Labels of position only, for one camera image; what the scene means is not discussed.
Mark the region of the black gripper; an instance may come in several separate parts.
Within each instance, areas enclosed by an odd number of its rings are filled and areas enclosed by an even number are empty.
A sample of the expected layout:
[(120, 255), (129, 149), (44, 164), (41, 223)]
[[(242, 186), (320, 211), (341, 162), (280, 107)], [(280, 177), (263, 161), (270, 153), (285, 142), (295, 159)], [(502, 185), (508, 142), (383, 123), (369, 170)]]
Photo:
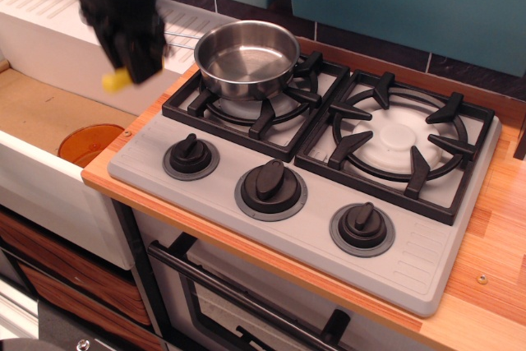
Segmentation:
[(114, 69), (123, 67), (134, 84), (162, 70), (166, 41), (157, 0), (79, 2), (85, 23), (93, 28)]

